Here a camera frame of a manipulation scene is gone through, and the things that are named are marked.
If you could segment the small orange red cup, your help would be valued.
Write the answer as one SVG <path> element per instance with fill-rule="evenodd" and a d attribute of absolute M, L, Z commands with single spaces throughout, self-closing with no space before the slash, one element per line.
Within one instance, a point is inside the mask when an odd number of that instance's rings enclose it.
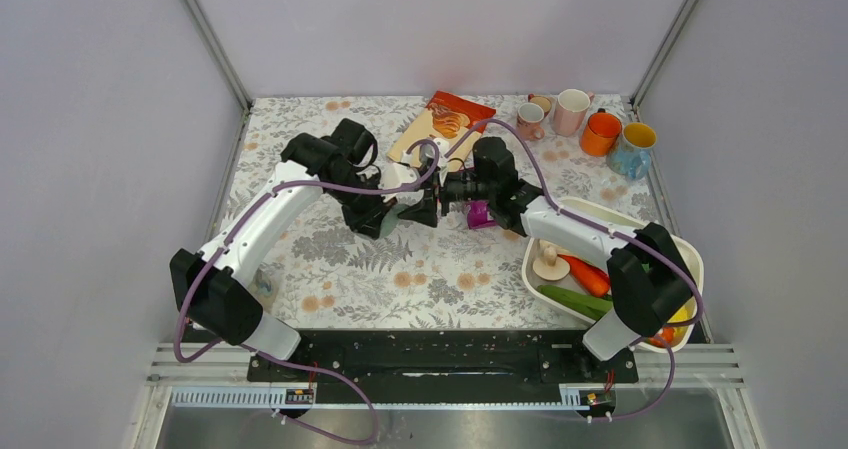
<path fill-rule="evenodd" d="M 553 108 L 552 99 L 546 95 L 529 94 L 527 96 L 527 101 L 539 106 L 542 109 L 544 116 L 547 116 Z"/>

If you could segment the green round mug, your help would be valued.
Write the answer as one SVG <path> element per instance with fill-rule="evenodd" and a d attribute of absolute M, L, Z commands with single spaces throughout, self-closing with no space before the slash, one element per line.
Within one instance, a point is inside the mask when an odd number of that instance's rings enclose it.
<path fill-rule="evenodd" d="M 396 203 L 385 214 L 381 221 L 380 232 L 378 238 L 387 238 L 398 226 L 401 219 L 400 213 L 409 207 L 408 204 Z"/>

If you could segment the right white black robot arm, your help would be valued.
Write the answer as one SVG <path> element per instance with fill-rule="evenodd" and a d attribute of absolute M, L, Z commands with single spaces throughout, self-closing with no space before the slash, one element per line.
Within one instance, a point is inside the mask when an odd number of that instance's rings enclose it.
<path fill-rule="evenodd" d="M 613 367 L 613 356 L 665 328 L 688 303 L 703 315 L 701 278 L 683 256 L 683 243 L 663 226 L 621 225 L 556 203 L 543 182 L 521 178 L 513 153 L 497 137 L 483 137 L 472 148 L 472 165 L 453 171 L 451 147 L 443 139 L 416 142 L 389 165 L 386 189 L 420 192 L 421 200 L 400 216 L 434 227 L 458 202 L 483 201 L 504 229 L 564 248 L 600 269 L 609 279 L 611 309 L 584 333 L 573 355 L 575 371 L 597 381 Z"/>

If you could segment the blue mug yellow inside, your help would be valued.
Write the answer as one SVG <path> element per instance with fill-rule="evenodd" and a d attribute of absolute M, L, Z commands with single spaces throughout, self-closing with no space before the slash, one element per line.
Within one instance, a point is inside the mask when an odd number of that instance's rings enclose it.
<path fill-rule="evenodd" d="M 657 135 L 652 127 L 639 122 L 629 123 L 606 155 L 607 166 L 628 179 L 640 180 L 650 170 L 651 150 L 656 142 Z"/>

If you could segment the light pink mug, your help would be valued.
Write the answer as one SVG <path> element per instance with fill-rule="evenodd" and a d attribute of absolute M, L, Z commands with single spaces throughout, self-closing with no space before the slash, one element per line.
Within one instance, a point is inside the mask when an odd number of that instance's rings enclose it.
<path fill-rule="evenodd" d="M 579 89 L 565 89 L 556 98 L 552 128 L 563 137 L 574 135 L 582 126 L 595 94 Z"/>

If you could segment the small salmon pink mug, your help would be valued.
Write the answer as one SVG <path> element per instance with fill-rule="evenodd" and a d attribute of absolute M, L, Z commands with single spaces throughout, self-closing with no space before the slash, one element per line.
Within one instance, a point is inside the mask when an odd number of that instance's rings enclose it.
<path fill-rule="evenodd" d="M 516 130 L 524 141 L 538 141 L 545 137 L 542 127 L 545 113 L 541 106 L 525 102 L 518 107 Z"/>

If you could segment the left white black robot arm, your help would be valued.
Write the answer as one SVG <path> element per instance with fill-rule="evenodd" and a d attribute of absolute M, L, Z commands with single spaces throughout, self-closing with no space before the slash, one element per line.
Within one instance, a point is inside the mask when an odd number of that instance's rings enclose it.
<path fill-rule="evenodd" d="M 288 227 L 322 195 L 335 199 L 349 230 L 376 240 L 391 230 L 394 199 L 363 172 L 377 142 L 363 125 L 342 120 L 322 137 L 299 134 L 285 146 L 270 179 L 237 219 L 195 252 L 178 250 L 169 263 L 178 327 L 199 324 L 232 345 L 272 357 L 288 380 L 309 370 L 310 354 L 297 330 L 271 315 L 248 286 Z"/>

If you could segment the cream beige mug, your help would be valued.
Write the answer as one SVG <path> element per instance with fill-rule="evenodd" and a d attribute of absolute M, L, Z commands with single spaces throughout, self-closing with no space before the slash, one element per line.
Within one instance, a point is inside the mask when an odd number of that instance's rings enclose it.
<path fill-rule="evenodd" d="M 262 307 L 271 311 L 278 294 L 278 284 L 262 269 L 255 272 L 249 291 Z"/>

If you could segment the orange mug black handle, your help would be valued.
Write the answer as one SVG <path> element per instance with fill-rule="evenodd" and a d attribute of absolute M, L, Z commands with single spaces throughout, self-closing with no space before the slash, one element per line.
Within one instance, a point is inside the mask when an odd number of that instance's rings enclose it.
<path fill-rule="evenodd" d="M 617 116 L 599 108 L 586 121 L 580 147 L 589 156 L 604 157 L 612 149 L 622 129 L 622 122 Z"/>

